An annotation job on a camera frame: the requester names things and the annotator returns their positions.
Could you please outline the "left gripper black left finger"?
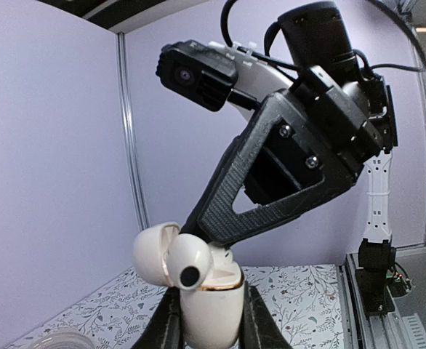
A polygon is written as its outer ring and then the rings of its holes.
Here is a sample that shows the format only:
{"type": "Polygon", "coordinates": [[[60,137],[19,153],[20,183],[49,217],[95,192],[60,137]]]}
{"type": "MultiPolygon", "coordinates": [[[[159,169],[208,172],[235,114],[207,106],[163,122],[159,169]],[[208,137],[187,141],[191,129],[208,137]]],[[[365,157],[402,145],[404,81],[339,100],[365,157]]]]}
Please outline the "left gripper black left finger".
{"type": "Polygon", "coordinates": [[[148,325],[131,349],[178,348],[182,348],[180,292],[171,287],[165,291],[148,325]]]}

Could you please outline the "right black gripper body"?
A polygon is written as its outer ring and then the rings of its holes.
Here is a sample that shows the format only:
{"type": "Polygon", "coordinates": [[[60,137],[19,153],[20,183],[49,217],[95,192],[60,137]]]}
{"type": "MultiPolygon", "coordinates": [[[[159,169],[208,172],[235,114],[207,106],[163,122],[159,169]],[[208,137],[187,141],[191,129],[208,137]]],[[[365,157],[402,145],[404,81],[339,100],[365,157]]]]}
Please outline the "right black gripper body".
{"type": "Polygon", "coordinates": [[[282,32],[299,69],[287,90],[335,152],[352,151],[364,164],[397,144],[393,98],[384,78],[359,65],[341,14],[331,1],[288,11],[266,38],[282,32]]]}

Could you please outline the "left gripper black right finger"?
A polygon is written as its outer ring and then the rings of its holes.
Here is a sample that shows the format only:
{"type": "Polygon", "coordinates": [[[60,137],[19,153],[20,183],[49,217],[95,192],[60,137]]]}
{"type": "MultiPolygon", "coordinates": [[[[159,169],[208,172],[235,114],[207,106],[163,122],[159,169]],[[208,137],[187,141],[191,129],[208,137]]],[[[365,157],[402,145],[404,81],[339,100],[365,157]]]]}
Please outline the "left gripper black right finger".
{"type": "Polygon", "coordinates": [[[245,349],[292,348],[277,327],[257,288],[248,283],[246,283],[244,293],[238,347],[245,349]]]}

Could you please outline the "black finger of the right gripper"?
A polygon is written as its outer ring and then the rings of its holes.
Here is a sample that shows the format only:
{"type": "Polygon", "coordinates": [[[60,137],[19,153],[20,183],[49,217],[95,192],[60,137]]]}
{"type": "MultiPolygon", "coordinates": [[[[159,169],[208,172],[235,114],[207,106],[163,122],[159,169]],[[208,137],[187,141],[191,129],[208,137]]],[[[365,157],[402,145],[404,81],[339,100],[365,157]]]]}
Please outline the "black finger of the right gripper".
{"type": "Polygon", "coordinates": [[[241,236],[199,236],[235,244],[297,219],[350,190],[363,162],[335,152],[287,90],[268,95],[242,136],[242,186],[232,202],[241,236]]]}
{"type": "Polygon", "coordinates": [[[236,136],[215,168],[197,205],[181,228],[194,236],[241,236],[242,227],[232,202],[242,186],[242,136],[236,136]]]}

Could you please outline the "white earbud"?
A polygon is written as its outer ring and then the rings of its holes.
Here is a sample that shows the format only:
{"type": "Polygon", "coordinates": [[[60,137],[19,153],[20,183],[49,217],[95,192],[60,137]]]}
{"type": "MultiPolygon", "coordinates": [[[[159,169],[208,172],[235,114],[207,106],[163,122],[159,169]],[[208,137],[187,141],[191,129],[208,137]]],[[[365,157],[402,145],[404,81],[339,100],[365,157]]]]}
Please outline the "white earbud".
{"type": "Polygon", "coordinates": [[[233,254],[229,249],[216,244],[209,245],[215,270],[227,270],[233,264],[233,254]]]}
{"type": "Polygon", "coordinates": [[[197,289],[212,267],[208,244],[197,236],[181,233],[169,245],[166,267],[172,284],[185,291],[197,289]]]}

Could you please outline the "white earbuds charging case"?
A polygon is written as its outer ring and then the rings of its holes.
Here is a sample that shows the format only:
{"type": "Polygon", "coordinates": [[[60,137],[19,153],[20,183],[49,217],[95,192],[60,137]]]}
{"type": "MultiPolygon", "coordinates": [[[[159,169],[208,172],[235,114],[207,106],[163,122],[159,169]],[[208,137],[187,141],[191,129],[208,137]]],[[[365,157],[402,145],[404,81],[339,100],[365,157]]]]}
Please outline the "white earbuds charging case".
{"type": "MultiPolygon", "coordinates": [[[[168,274],[169,245],[181,234],[175,222],[155,225],[140,232],[133,244],[132,261],[138,276],[156,286],[175,287],[168,274]]],[[[238,338],[244,308],[244,274],[233,260],[227,270],[210,268],[204,282],[180,292],[182,327],[192,348],[230,348],[238,338]]]]}

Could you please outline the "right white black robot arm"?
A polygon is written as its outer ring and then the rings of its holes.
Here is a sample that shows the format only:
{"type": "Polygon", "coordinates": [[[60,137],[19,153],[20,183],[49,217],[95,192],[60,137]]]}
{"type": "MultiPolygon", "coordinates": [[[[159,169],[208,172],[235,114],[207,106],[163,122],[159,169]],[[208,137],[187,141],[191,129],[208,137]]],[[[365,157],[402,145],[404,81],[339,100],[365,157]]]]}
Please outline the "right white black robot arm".
{"type": "Polygon", "coordinates": [[[387,272],[395,267],[388,218],[390,162],[398,144],[393,99],[347,36],[335,3],[282,14],[265,43],[282,32],[298,77],[271,92],[223,154],[183,233],[232,246],[277,228],[369,176],[369,213],[358,250],[366,315],[393,309],[387,272]]]}

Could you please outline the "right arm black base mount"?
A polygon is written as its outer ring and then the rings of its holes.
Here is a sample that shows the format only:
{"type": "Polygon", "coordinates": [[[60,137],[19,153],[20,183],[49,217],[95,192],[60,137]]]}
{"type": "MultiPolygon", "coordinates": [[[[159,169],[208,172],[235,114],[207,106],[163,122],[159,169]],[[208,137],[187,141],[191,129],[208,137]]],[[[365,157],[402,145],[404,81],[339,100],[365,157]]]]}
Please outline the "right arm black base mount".
{"type": "Polygon", "coordinates": [[[365,316],[393,312],[393,300],[408,295],[413,289],[408,273],[398,262],[386,271],[359,268],[355,271],[355,279],[365,316]]]}

